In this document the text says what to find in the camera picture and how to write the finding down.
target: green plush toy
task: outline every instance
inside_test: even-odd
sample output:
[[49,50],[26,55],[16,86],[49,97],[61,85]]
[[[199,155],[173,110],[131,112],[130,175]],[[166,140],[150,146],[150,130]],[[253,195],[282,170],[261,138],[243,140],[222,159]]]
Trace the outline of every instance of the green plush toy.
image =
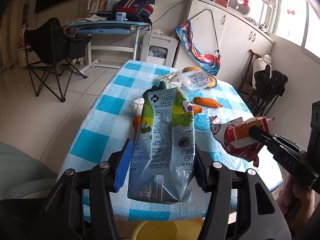
[[153,85],[152,88],[149,88],[146,91],[144,91],[143,94],[142,94],[142,97],[143,97],[144,100],[146,100],[147,93],[160,91],[160,90],[165,90],[165,89],[167,89],[167,86],[165,85],[165,82],[164,81],[160,81],[159,86]]

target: red and navy backpack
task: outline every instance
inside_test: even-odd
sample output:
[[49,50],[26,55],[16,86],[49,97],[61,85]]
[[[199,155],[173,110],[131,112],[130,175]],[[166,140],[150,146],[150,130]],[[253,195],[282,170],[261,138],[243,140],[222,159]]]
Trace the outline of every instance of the red and navy backpack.
[[155,0],[121,0],[113,8],[113,14],[125,12],[128,21],[151,23],[150,15],[155,9]]

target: red snack package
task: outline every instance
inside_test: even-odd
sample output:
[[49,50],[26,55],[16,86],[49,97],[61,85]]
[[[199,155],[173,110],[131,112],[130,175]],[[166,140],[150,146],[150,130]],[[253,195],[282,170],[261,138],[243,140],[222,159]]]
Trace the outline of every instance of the red snack package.
[[263,144],[249,136],[249,128],[259,127],[269,132],[268,123],[275,119],[263,117],[250,118],[243,122],[242,118],[237,118],[226,124],[221,124],[217,116],[210,117],[211,132],[221,143],[225,151],[233,156],[242,158],[248,162],[253,161],[253,166],[259,166],[258,153]]

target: book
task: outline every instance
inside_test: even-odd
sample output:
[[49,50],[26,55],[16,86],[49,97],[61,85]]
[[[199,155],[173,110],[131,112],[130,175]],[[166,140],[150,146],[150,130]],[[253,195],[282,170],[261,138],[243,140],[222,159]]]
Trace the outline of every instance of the book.
[[89,14],[105,12],[108,0],[88,0],[87,10]]

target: blue checkered tablecloth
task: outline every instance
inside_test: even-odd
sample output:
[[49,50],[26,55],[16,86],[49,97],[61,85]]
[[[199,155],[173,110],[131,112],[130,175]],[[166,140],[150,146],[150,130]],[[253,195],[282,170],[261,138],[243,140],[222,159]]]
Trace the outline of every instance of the blue checkered tablecloth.
[[[126,62],[99,97],[84,119],[61,167],[59,176],[68,168],[76,171],[92,169],[97,163],[108,160],[111,153],[122,149],[127,138],[135,140],[136,132],[132,126],[134,113],[128,105],[141,98],[146,89],[158,84],[158,75],[176,72],[177,69],[146,62],[129,60]],[[234,88],[218,80],[214,89],[204,89],[189,94],[187,98],[200,96],[213,98],[222,108],[203,106],[203,112],[195,115],[195,137],[200,150],[211,154],[213,160],[222,162],[228,168],[245,171],[257,170],[270,190],[282,182],[278,164],[264,147],[259,153],[259,168],[242,159],[227,154],[209,131],[209,117],[217,115],[222,122],[238,117],[244,120],[253,117]],[[193,189],[191,201],[173,205],[145,203],[127,198],[127,173],[124,186],[116,194],[110,193],[114,214],[123,220],[183,220],[204,217],[210,193],[204,193],[195,178],[191,181]],[[232,192],[231,208],[236,208],[236,191]],[[84,215],[90,219],[89,195],[84,192]]]

